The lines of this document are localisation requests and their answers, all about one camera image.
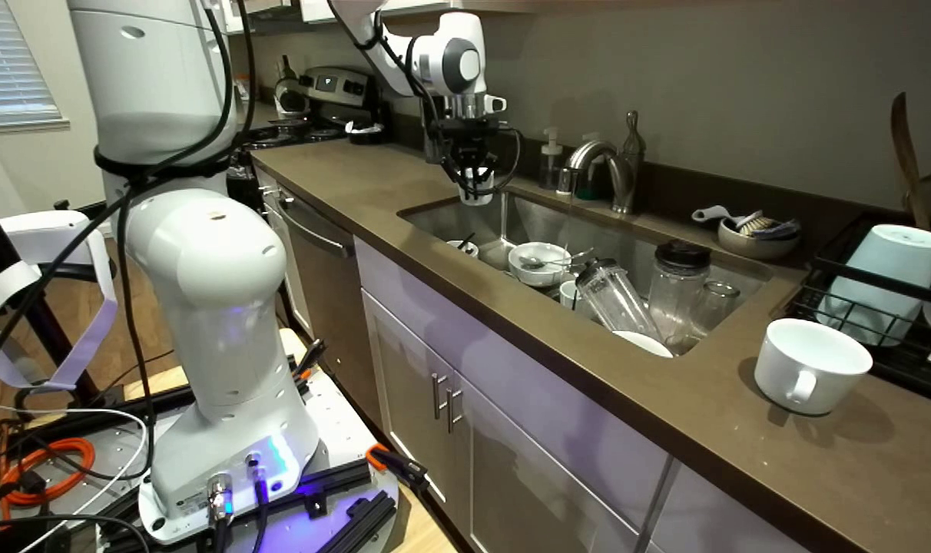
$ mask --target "black stand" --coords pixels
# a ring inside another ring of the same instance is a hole
[[[0,228],[0,271],[7,271],[17,260],[21,260],[21,259],[20,259],[20,252],[14,248],[11,237]],[[45,349],[53,357],[53,364],[61,364],[70,354],[70,340],[64,337],[61,322],[57,320],[50,304],[40,298],[25,316],[29,316],[37,340],[45,343]],[[79,376],[74,397],[84,405],[97,404],[98,399],[97,381],[91,376]]]

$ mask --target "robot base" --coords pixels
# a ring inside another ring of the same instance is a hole
[[[342,391],[319,368],[312,379],[312,394],[304,397],[304,410],[324,437],[324,441],[304,473],[318,473],[325,468],[337,468],[337,463],[366,459],[366,452],[375,447],[375,437],[366,430],[360,414],[349,405]],[[379,492],[387,492],[400,504],[400,480],[394,473],[379,473],[379,470],[368,470],[368,473],[371,473],[371,481],[329,499],[329,513],[319,520],[312,520],[301,508],[283,511],[283,516],[272,520],[272,527],[264,534],[264,550],[319,550],[329,538],[335,538],[346,527],[346,521],[351,520],[349,511],[363,499],[375,499]],[[291,492],[296,490],[286,490],[286,486],[280,492],[272,490],[272,501],[291,495]],[[238,504],[234,516],[247,516],[256,511],[253,490],[238,492],[238,499],[239,495],[247,501],[234,501]],[[161,511],[161,499],[157,499],[150,480],[145,480],[138,490],[138,516],[141,516],[145,533],[157,543],[178,543],[178,542],[188,542],[210,527],[207,508],[194,511],[188,516],[165,516]],[[238,550],[238,542],[243,542],[243,548],[249,543],[249,550],[253,550],[253,543],[256,543],[253,521],[247,521],[247,527],[249,533],[234,533],[232,550]],[[363,553],[387,550],[390,527],[394,527],[394,521],[387,521],[379,533],[379,538],[363,548]]]

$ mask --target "faucet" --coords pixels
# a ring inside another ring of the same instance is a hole
[[[595,177],[595,170],[601,164],[608,164],[611,173],[611,213],[614,216],[628,216],[631,213],[631,201],[634,201],[634,182],[628,182],[628,170],[624,161],[617,158],[617,150],[608,141],[587,141],[581,145],[573,158],[568,158],[568,170],[573,170],[573,192],[578,192],[578,183],[585,182],[585,170],[587,170],[587,182]]]

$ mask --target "dish rack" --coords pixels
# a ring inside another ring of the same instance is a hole
[[[931,326],[923,314],[923,308],[931,304],[931,290],[846,266],[849,256],[873,224],[879,224],[873,216],[860,216],[857,224],[837,237],[829,248],[812,259],[810,278],[786,304],[786,314],[864,334],[873,354],[873,376],[931,399]],[[851,298],[829,291],[837,280],[857,280],[883,291],[920,298],[920,311],[913,316],[896,316],[873,304],[854,304]],[[854,311],[864,311],[867,320],[877,316],[879,329],[851,320]]]

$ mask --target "brown countertop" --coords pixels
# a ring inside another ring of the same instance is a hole
[[[800,419],[755,394],[755,349],[792,273],[766,266],[773,280],[709,337],[655,361],[578,316],[542,316],[548,298],[400,218],[456,194],[421,158],[325,141],[256,161],[806,548],[931,550],[931,399],[864,379],[832,414]],[[660,218],[634,224],[707,243]]]

